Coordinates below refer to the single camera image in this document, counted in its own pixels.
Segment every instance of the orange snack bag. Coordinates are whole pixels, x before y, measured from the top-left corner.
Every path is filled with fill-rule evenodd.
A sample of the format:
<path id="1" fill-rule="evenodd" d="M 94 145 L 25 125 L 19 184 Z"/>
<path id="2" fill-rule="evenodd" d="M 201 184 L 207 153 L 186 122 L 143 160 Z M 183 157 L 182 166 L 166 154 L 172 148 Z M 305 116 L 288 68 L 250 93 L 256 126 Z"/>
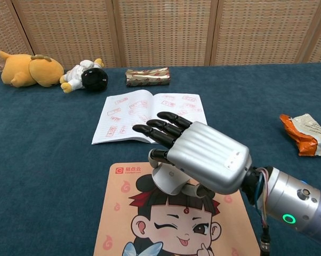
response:
<path id="1" fill-rule="evenodd" d="M 309 114 L 295 118 L 281 114 L 280 120 L 295 140 L 299 156 L 321 156 L 321 127 Z"/>

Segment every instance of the cartoon girl illustration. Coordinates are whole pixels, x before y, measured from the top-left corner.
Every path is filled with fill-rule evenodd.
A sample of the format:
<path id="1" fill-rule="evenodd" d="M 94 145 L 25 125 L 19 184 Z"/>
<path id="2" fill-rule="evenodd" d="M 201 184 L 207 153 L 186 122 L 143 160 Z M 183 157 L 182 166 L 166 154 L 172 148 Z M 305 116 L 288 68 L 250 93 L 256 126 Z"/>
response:
<path id="1" fill-rule="evenodd" d="M 211 243 L 221 235 L 221 226 L 212 222 L 220 213 L 214 192 L 203 198 L 167 195 L 151 174 L 141 176 L 136 187 L 141 193 L 130 197 L 130 205 L 138 207 L 131 222 L 136 239 L 123 256 L 214 256 Z"/>

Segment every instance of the yellow plush toy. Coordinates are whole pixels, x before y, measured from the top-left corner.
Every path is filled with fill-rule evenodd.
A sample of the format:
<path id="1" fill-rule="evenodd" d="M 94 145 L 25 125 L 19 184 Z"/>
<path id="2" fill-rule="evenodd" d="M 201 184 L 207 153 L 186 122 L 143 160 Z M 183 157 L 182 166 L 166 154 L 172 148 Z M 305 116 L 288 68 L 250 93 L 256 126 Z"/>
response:
<path id="1" fill-rule="evenodd" d="M 13 54 L 0 51 L 0 57 L 5 60 L 2 71 L 4 84 L 14 87 L 39 84 L 50 87 L 59 83 L 64 69 L 56 60 L 43 55 Z"/>

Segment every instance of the mouse pad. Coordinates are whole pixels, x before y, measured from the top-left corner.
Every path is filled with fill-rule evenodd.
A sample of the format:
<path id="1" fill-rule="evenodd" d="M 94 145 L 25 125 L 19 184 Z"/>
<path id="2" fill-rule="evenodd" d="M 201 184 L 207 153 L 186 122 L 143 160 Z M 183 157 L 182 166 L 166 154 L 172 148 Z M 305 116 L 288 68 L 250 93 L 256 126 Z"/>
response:
<path id="1" fill-rule="evenodd" d="M 260 254 L 239 191 L 168 196 L 153 183 L 152 170 L 149 163 L 111 166 L 94 256 Z"/>

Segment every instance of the green led light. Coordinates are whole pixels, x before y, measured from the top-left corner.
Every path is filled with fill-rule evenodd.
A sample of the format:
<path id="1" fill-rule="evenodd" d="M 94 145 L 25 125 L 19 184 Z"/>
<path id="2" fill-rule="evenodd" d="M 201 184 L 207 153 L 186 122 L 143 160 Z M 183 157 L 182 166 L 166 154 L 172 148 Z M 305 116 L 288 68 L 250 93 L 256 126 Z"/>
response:
<path id="1" fill-rule="evenodd" d="M 289 224 L 295 224 L 295 217 L 290 214 L 284 214 L 283 220 Z"/>

